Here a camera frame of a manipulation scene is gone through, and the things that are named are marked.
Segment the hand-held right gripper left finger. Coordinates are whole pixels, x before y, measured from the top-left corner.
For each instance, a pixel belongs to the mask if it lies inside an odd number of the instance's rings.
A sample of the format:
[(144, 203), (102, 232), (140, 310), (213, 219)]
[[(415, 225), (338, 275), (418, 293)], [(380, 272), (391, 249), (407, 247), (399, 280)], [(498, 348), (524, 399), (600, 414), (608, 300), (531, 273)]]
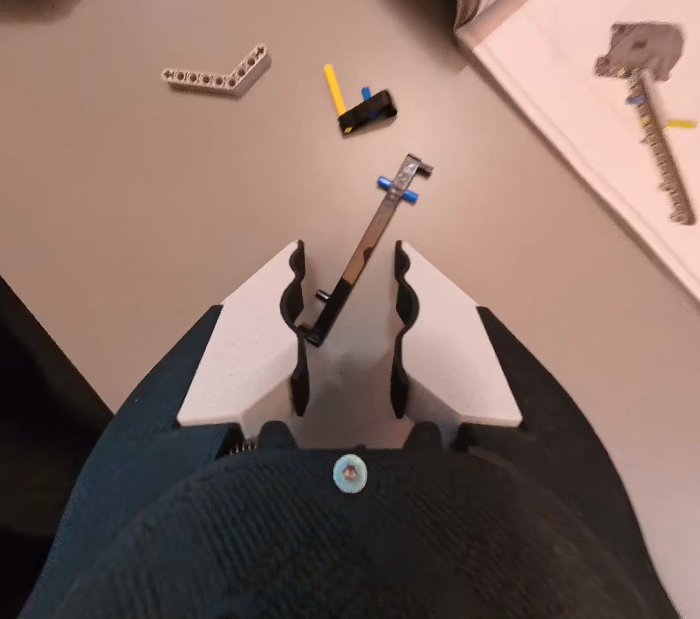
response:
[(235, 424), (244, 438), (301, 417), (310, 401), (303, 309), (304, 243), (289, 243), (223, 300), (177, 421)]

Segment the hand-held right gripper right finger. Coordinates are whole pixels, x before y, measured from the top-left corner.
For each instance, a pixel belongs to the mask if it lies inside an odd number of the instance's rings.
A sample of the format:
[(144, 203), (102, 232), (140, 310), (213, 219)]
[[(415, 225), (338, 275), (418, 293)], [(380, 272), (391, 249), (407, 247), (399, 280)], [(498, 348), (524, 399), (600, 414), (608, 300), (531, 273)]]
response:
[(477, 302), (405, 241), (393, 265), (401, 323), (390, 372), (394, 415), (432, 422), (443, 441), (455, 441), (464, 424), (519, 427), (523, 416)]

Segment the long black toy beam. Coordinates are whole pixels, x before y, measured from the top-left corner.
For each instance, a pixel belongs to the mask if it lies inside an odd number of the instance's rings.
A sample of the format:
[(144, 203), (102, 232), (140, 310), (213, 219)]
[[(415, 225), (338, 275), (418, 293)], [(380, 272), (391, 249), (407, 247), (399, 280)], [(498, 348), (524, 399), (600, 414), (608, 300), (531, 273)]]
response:
[(308, 343), (319, 348), (325, 342), (399, 204), (402, 201), (410, 204), (416, 203), (418, 195), (409, 188), (412, 181), (417, 176), (429, 178), (432, 173), (432, 166), (413, 155), (407, 155), (394, 177), (381, 176), (378, 178), (377, 184), (386, 194), (334, 290), (331, 293), (317, 291), (316, 298), (321, 300), (324, 306), (312, 326), (301, 328)]

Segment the light grey angled toy beam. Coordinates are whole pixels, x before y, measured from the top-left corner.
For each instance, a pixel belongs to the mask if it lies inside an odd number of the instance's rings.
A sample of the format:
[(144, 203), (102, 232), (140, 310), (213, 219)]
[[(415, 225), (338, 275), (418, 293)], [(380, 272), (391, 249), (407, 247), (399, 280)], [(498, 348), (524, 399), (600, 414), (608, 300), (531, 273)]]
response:
[(240, 99), (267, 72), (272, 58), (267, 46), (257, 44), (231, 72), (165, 68), (161, 79), (172, 89), (225, 95)]

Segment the short black toy beam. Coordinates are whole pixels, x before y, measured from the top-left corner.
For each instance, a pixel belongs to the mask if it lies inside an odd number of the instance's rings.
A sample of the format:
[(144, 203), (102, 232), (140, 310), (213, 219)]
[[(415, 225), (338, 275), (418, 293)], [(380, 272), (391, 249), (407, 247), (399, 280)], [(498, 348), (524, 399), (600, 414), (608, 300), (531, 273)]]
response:
[(389, 90), (372, 91), (361, 89), (361, 101), (337, 117), (338, 127), (343, 136), (350, 136), (360, 130), (394, 121), (398, 108)]

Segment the white instruction booklet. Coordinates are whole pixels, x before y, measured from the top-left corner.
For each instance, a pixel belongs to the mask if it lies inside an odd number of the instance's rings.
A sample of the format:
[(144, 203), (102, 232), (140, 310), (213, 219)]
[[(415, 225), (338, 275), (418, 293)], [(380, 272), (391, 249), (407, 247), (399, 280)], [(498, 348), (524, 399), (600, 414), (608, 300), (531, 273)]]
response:
[(460, 42), (699, 298), (699, 0), (456, 0)]

